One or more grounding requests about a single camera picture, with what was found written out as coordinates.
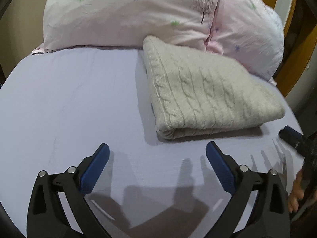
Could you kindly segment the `person's right hand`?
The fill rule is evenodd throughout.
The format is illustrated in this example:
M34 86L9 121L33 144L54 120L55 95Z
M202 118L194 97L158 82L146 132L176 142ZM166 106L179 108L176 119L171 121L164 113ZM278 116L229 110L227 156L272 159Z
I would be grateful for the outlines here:
M302 170L298 171L296 179L293 181L291 193L288 197L287 205L290 213L297 212L299 208L299 202L304 197L304 190L301 187L301 181L303 179Z

